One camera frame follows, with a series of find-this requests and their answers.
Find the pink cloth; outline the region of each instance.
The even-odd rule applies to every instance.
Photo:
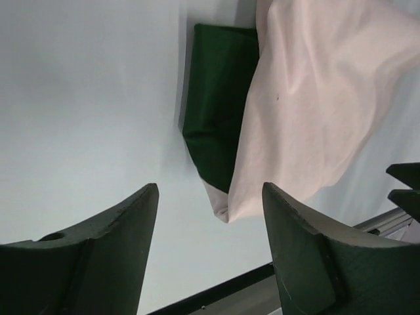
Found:
[[[420,23],[382,0],[259,0],[261,59],[224,221],[262,215],[273,182],[299,201],[334,185],[420,62]]]

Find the green fabric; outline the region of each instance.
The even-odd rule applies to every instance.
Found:
[[[226,193],[258,59],[256,30],[195,26],[182,133],[200,177]]]

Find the white wall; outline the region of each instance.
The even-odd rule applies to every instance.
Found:
[[[161,191],[139,314],[270,260],[262,218],[213,217],[179,132],[196,22],[251,26],[255,0],[0,1],[0,242],[38,239]],[[417,0],[398,5],[420,12]],[[420,161],[420,71],[338,185],[311,200],[355,224],[392,207],[396,161]]]

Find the gray surface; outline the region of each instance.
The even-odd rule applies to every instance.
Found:
[[[408,243],[420,243],[420,223],[413,221],[407,232],[404,234],[402,241]]]

